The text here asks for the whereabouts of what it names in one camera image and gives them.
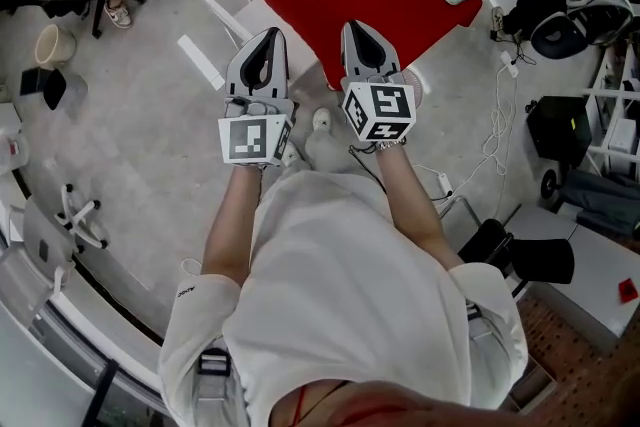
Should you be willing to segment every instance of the gray concrete floor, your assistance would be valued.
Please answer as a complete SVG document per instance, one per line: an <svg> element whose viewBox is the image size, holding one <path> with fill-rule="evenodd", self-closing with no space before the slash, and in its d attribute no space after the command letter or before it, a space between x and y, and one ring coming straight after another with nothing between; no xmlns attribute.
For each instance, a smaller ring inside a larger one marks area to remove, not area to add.
<svg viewBox="0 0 640 427"><path fill-rule="evenodd" d="M218 1L231 12L246 2ZM498 1L507 9L515 4ZM96 221L111 245L82 255L83 263L116 300L163 334L180 262L201 259L231 171L222 163L217 132L224 94L211 88L176 42L189 35L221 70L235 49L202 0L149 0L132 7L134 27L119 31L104 19L100 40L91 37L89 20L75 15L55 20L76 35L78 50L67 66L89 85L77 112L51 112L39 95L15 103L32 151L24 168L28 185L54 212L65 182L74 183L84 197L101 200ZM407 151L414 163L446 172L454 188L482 160L499 54L505 49L513 54L513 47L488 39L489 11L486 5L471 28L454 29L415 63L431 93ZM38 8L20 9L11 18L0 14L0 75L7 75L14 94L20 72L35 65L33 47L48 23ZM552 165L532 149L524 106L544 94L572 94L587 86L599 64L595 49L559 62L541 58L528 46L525 51L538 65L519 64L518 115L499 218L518 203L536 201L542 173ZM511 98L513 87L503 74L501 97ZM339 97L325 88L319 67L296 84L292 95L301 103L293 139L302 146L313 110L331 106L338 119ZM345 141L350 137L344 126L336 131ZM276 173L270 170L267 182ZM439 195L435 176L418 174L429 193ZM495 164L487 162L461 192L486 218L496 214L502 187ZM445 225L455 247L473 233L462 209L452 210Z"/></svg>

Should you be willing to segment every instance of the black and white square pattern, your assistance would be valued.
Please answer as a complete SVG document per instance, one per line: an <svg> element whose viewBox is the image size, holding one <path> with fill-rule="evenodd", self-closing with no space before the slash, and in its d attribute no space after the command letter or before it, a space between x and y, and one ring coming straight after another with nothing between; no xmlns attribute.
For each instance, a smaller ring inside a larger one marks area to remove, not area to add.
<svg viewBox="0 0 640 427"><path fill-rule="evenodd" d="M397 141L409 123L375 123L367 136L369 141Z"/></svg>
<svg viewBox="0 0 640 427"><path fill-rule="evenodd" d="M233 120L229 128L229 158L263 159L266 156L267 120Z"/></svg>
<svg viewBox="0 0 640 427"><path fill-rule="evenodd" d="M282 133L280 134L280 140L278 141L278 146L276 147L276 152L273 155L276 159L282 159L282 155L284 155L284 149L287 146L287 141L289 140L290 134L291 125L287 121L285 121L284 127L282 128Z"/></svg>
<svg viewBox="0 0 640 427"><path fill-rule="evenodd" d="M347 98L347 103L345 104L344 111L349 116L349 120L351 121L351 125L354 130L360 135L362 130L369 121L368 116L364 112L362 105L356 98L356 95L353 91L349 92L349 98Z"/></svg>
<svg viewBox="0 0 640 427"><path fill-rule="evenodd" d="M377 118L411 118L411 109L403 87L371 86Z"/></svg>

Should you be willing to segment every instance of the brown perforated mat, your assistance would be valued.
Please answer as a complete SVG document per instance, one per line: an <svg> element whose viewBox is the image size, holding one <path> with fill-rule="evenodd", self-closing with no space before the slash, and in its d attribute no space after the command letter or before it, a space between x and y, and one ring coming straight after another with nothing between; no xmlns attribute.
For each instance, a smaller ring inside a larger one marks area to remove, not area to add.
<svg viewBox="0 0 640 427"><path fill-rule="evenodd" d="M531 413L540 425L640 425L621 423L616 416L628 417L634 408L637 415L640 410L639 313L614 352L602 355L543 302L527 297L518 307L530 354L558 382L554 393ZM631 400L629 389L635 390Z"/></svg>

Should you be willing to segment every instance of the sneaker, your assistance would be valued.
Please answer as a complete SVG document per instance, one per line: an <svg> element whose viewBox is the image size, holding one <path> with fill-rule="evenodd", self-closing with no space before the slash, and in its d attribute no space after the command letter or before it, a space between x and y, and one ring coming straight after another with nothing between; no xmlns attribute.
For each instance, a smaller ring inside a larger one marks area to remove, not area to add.
<svg viewBox="0 0 640 427"><path fill-rule="evenodd" d="M293 143L287 143L284 148L284 153L282 154L281 160L285 167L289 167L296 160L302 160L302 157L300 156L298 148L296 148Z"/></svg>
<svg viewBox="0 0 640 427"><path fill-rule="evenodd" d="M133 25L133 20L124 2L117 7L111 7L109 2L111 2L111 0L107 0L104 3L104 12L109 15L113 24L118 27L118 29L130 28Z"/></svg>
<svg viewBox="0 0 640 427"><path fill-rule="evenodd" d="M491 10L491 39L505 38L503 19L504 10L500 6L494 7Z"/></svg>
<svg viewBox="0 0 640 427"><path fill-rule="evenodd" d="M322 107L313 114L313 131L324 130L331 131L331 113L329 109Z"/></svg>

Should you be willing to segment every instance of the white shirt sleeve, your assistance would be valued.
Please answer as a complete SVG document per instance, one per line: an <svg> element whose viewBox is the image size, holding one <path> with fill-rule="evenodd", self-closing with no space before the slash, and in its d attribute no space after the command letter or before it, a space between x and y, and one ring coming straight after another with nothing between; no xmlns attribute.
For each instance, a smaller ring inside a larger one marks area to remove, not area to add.
<svg viewBox="0 0 640 427"><path fill-rule="evenodd" d="M454 267L449 275L482 313L486 329L470 326L471 405L495 409L527 366L527 341L520 314L502 273L485 263Z"/></svg>
<svg viewBox="0 0 640 427"><path fill-rule="evenodd" d="M222 324L233 313L240 286L230 278L203 275L178 287L167 336L160 351L158 374L162 398L181 426L194 426L195 364L200 354L222 335Z"/></svg>

